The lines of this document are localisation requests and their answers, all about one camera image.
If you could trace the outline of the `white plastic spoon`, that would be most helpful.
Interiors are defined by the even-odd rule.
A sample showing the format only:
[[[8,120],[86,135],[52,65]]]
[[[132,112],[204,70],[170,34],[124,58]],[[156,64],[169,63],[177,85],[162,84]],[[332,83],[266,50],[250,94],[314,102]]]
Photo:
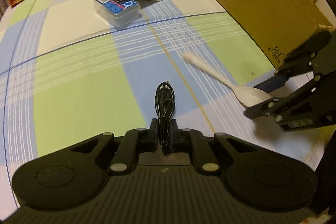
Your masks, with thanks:
[[[265,102],[272,98],[272,96],[266,93],[263,90],[246,87],[246,86],[237,86],[230,82],[227,78],[221,75],[216,69],[208,65],[202,59],[197,57],[196,55],[185,52],[182,55],[182,58],[185,62],[197,67],[199,70],[207,73],[214,79],[218,80],[220,83],[231,89],[236,97],[236,99],[244,106],[244,107],[252,107],[262,102]]]

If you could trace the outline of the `open cardboard box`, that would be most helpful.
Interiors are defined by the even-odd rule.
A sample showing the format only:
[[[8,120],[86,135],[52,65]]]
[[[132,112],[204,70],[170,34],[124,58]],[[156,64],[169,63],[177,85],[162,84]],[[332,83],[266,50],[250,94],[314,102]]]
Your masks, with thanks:
[[[216,0],[248,32],[275,68],[312,35],[333,25],[311,0]]]

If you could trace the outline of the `clear blue floss box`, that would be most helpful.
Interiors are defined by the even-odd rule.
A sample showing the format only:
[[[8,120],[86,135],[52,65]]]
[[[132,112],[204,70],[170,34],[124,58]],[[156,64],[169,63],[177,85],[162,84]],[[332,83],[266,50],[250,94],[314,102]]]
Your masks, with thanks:
[[[141,16],[140,4],[134,0],[94,0],[96,14],[121,30]]]

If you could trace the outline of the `checkered tablecloth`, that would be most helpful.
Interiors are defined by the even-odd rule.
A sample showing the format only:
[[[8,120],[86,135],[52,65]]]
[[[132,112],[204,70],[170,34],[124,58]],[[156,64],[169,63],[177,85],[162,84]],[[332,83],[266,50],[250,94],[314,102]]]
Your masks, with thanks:
[[[333,127],[283,132],[250,120],[224,85],[182,59],[192,52],[233,84],[273,74],[255,42],[215,0],[143,2],[117,30],[95,0],[26,0],[1,19],[1,219],[18,207],[10,181],[25,162],[156,116],[157,86],[175,91],[180,128],[226,132],[316,168]]]

